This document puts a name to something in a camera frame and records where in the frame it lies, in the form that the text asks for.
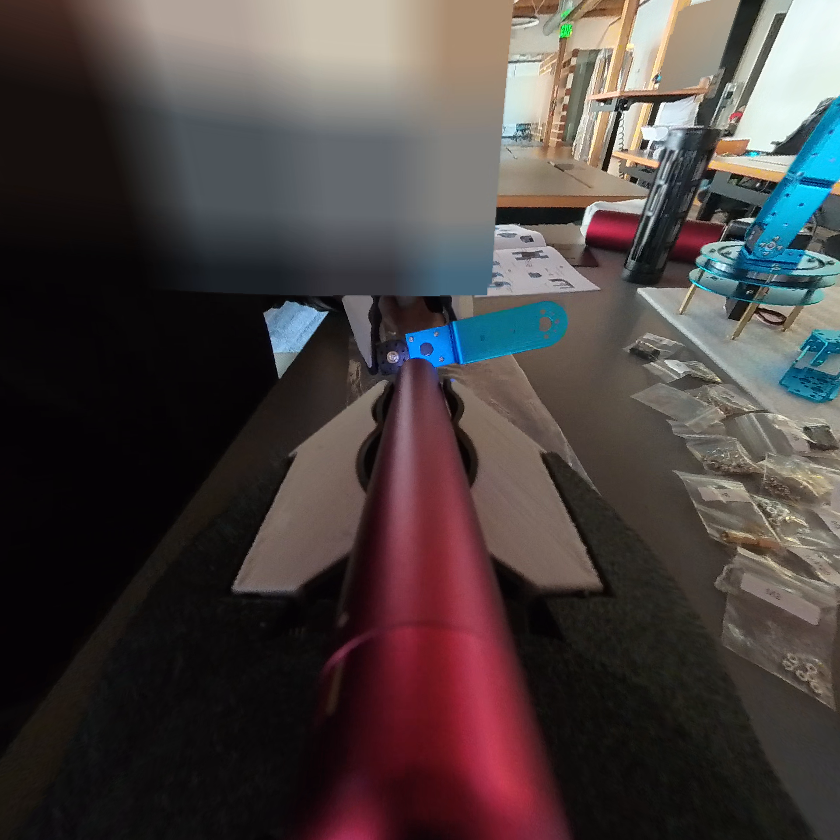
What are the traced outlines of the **large clear plastic bag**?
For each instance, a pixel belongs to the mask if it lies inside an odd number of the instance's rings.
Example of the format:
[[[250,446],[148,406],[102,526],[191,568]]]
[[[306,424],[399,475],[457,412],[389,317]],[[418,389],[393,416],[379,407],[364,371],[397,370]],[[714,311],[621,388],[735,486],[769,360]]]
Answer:
[[[437,371],[441,378],[464,385],[544,451],[560,455],[581,478],[592,482],[514,356],[466,365],[450,364]]]

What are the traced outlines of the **blue metal servo bracket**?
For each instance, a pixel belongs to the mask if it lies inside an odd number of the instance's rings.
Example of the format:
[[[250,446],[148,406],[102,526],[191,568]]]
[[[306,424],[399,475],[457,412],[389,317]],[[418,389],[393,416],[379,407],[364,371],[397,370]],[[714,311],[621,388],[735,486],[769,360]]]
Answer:
[[[436,367],[472,364],[550,347],[562,340],[568,325],[560,304],[541,301],[409,332],[405,341],[411,359]]]

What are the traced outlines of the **person's black top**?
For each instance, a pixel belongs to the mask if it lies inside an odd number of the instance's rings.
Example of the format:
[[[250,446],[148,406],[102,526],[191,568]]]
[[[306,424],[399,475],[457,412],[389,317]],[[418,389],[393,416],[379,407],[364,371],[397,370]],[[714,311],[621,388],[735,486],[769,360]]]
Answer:
[[[3,718],[56,678],[277,381],[265,308],[3,283]]]

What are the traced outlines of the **pile of small screw bags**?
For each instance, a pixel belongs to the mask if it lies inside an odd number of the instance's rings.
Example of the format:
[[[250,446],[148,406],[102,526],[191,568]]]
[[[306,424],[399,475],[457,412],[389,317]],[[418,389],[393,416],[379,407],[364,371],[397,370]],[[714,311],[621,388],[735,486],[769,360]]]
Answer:
[[[699,466],[675,472],[707,535],[733,555],[727,650],[838,711],[838,464],[830,426],[761,405],[679,342],[645,332],[625,351],[658,379],[633,396],[667,419]]]

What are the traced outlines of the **open instruction manual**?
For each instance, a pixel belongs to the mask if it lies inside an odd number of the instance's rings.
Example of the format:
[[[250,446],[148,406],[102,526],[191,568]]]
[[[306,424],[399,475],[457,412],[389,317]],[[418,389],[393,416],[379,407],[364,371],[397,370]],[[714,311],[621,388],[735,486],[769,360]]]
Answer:
[[[547,232],[541,232],[518,224],[498,224],[485,297],[598,291],[578,269],[584,254],[585,243],[574,225],[550,225]]]

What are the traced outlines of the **red cylindrical case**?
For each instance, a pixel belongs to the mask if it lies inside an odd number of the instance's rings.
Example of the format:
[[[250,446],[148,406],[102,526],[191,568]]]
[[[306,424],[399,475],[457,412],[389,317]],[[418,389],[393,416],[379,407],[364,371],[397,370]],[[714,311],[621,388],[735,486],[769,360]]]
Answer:
[[[586,244],[612,251],[627,251],[634,241],[644,199],[619,202],[595,202],[584,210],[581,235]],[[693,259],[700,248],[717,242],[724,231],[723,224],[687,219],[679,231],[674,254]]]

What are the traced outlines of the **long wooden table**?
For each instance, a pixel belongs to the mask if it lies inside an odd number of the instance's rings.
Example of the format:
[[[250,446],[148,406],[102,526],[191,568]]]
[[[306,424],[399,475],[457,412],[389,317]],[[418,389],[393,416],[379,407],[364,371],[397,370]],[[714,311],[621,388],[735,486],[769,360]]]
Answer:
[[[598,202],[644,198],[639,185],[602,169],[563,157],[559,148],[503,145],[498,209],[582,209]]]

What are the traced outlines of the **wooden shelving unit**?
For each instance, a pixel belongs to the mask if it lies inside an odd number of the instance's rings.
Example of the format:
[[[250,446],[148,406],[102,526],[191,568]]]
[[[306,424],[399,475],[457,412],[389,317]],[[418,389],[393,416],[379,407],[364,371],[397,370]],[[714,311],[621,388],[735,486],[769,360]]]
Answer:
[[[550,40],[538,70],[544,106],[538,123],[544,149],[564,147],[573,157],[594,163],[599,118],[589,97],[620,88],[632,61],[630,36],[643,2],[558,2],[543,24]],[[559,27],[573,24],[571,37]]]

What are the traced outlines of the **small blue bracket part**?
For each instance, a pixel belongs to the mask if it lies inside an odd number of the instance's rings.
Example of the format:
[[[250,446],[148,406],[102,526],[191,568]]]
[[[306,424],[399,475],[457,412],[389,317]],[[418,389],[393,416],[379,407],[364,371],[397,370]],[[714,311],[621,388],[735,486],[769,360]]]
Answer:
[[[831,402],[839,393],[839,373],[829,373],[824,366],[838,355],[839,331],[812,331],[781,377],[780,387],[812,403]]]

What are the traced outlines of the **red electric screwdriver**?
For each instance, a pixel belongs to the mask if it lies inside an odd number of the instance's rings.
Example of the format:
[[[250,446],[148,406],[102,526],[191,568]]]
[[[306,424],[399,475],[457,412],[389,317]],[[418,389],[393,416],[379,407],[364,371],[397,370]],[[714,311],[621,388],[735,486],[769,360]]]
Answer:
[[[396,378],[289,838],[572,838],[438,374]]]

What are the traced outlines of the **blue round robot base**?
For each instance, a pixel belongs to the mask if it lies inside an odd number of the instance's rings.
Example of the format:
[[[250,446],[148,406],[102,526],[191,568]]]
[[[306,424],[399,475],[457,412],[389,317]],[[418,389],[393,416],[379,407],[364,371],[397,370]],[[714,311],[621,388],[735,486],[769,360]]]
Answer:
[[[835,259],[794,248],[793,243],[838,183],[838,124],[835,98],[762,205],[743,242],[721,241],[701,249],[679,315],[686,312],[698,289],[745,302],[747,307],[731,335],[735,340],[769,294],[789,291],[793,312],[784,321],[788,329],[804,307],[821,299],[823,288],[836,282]]]

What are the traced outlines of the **grey desk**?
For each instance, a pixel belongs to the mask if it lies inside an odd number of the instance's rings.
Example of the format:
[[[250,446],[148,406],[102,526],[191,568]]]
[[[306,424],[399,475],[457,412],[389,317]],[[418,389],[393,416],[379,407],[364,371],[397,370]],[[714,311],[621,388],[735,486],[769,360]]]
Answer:
[[[599,292],[523,358],[595,488],[558,478],[608,595],[549,599],[517,648],[580,838],[838,838],[838,715],[721,647],[725,549],[673,469],[691,456],[632,399],[646,306],[601,253]],[[287,831],[325,632],[230,585],[287,454],[344,408],[329,315],[74,649],[17,709],[2,838],[274,838]]]

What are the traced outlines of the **black patterned cylinder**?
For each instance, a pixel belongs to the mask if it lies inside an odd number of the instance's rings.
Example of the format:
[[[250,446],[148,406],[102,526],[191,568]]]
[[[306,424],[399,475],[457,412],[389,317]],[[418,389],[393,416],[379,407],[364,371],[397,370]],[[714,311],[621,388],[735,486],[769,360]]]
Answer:
[[[720,138],[719,129],[702,125],[668,131],[625,259],[625,282],[654,286],[661,280]]]

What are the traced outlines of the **white foam sheet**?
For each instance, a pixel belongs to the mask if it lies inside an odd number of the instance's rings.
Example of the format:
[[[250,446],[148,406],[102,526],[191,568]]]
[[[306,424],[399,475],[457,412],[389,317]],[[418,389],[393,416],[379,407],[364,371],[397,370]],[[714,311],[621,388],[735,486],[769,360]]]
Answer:
[[[837,398],[813,403],[788,393],[779,384],[801,344],[814,329],[838,328],[838,289],[829,288],[823,301],[805,308],[789,331],[754,319],[735,340],[731,334],[736,324],[727,319],[721,297],[699,290],[686,313],[678,314],[685,294],[684,289],[662,287],[642,288],[637,292],[729,380],[770,412],[791,418],[821,417],[831,424],[838,423]]]

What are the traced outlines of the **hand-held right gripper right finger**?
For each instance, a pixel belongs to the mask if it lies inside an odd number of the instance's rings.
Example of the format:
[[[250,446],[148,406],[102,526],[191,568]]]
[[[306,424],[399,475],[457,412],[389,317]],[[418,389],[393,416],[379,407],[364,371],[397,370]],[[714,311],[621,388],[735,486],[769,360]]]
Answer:
[[[537,592],[602,591],[543,448],[464,385],[452,381],[450,390],[471,447],[470,492],[490,556]]]

